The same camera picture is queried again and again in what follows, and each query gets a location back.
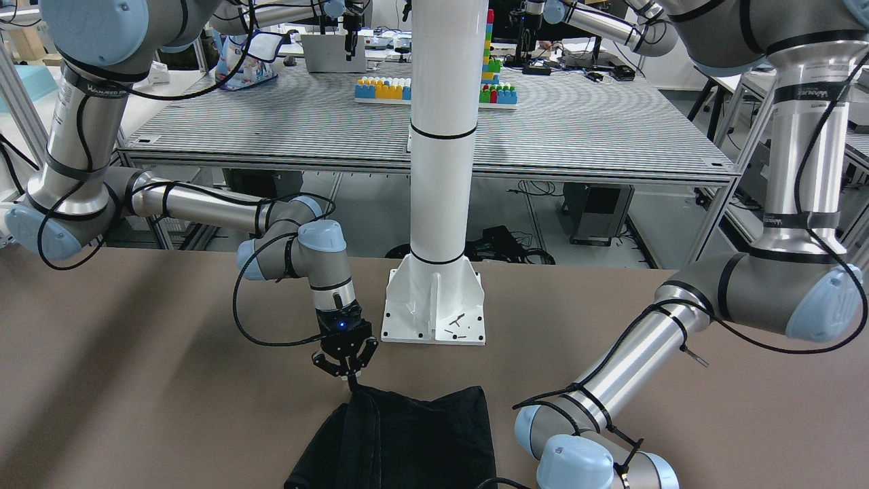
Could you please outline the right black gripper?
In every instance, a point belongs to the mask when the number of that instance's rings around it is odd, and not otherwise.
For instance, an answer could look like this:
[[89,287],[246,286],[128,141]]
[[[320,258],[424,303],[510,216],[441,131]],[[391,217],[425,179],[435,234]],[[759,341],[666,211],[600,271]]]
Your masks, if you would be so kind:
[[371,338],[372,328],[363,318],[361,306],[346,306],[338,310],[316,310],[323,352],[312,355],[313,364],[334,378],[348,377],[350,357],[350,390],[359,386],[359,375],[373,358],[379,346],[377,338]]

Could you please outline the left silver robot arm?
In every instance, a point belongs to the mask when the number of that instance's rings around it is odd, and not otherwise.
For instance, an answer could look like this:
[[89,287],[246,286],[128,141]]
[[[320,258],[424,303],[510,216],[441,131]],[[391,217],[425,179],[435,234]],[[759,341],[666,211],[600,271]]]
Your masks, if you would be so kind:
[[769,62],[773,141],[763,232],[748,253],[685,266],[614,346],[567,387],[516,405],[515,437],[540,488],[676,488],[663,458],[606,441],[614,415],[695,332],[730,322],[822,343],[867,313],[863,276],[838,241],[850,87],[867,62],[866,1],[633,1],[654,40],[678,35],[699,69]]

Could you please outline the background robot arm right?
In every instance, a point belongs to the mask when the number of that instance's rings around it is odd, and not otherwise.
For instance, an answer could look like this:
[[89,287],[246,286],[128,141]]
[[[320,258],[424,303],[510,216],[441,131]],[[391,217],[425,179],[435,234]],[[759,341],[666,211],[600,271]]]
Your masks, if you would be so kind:
[[660,3],[624,1],[634,21],[583,1],[519,1],[510,10],[519,41],[563,41],[598,37],[645,58],[660,58],[676,46],[678,34]]

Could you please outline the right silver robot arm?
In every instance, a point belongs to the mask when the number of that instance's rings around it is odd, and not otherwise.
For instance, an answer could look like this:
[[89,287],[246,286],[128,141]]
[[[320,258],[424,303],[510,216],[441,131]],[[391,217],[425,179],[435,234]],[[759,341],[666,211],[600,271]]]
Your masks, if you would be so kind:
[[23,247],[56,270],[108,235],[120,219],[178,217],[247,232],[239,277],[307,279],[318,331],[313,364],[359,386],[379,340],[363,318],[334,204],[310,193],[257,198],[111,165],[134,84],[159,48],[198,39],[216,13],[242,15],[245,50],[257,14],[239,1],[41,1],[39,13],[62,56],[62,80],[41,169],[4,215]]

